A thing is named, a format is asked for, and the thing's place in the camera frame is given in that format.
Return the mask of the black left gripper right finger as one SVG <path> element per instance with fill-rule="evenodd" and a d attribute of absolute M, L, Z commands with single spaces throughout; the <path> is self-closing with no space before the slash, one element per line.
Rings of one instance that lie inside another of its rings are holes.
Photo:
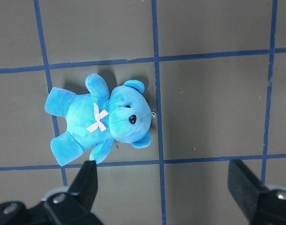
<path fill-rule="evenodd" d="M 286 188 L 264 184 L 242 160 L 230 160 L 227 187 L 250 225 L 286 225 Z"/>

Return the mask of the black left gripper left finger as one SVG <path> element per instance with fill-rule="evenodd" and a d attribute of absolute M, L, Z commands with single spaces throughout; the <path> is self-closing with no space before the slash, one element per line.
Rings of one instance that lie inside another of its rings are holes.
<path fill-rule="evenodd" d="M 0 203 L 0 225 L 101 225 L 91 212 L 98 190 L 95 161 L 85 161 L 66 191 L 52 192 L 27 209 L 19 201 Z"/>

